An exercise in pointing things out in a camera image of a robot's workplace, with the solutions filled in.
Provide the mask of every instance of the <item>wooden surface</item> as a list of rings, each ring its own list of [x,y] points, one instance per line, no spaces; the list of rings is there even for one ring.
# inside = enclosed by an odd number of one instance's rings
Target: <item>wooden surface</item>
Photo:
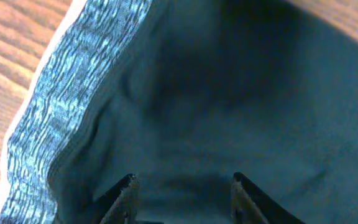
[[[358,40],[358,0],[289,0]],[[2,140],[32,74],[71,0],[0,0],[0,155]]]

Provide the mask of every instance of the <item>garment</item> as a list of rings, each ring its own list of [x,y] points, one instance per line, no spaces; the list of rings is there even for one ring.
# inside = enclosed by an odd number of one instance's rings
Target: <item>garment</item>
[[[89,0],[8,142],[1,223],[72,217],[127,174],[141,220],[231,223],[244,173],[358,223],[358,45],[276,0]]]

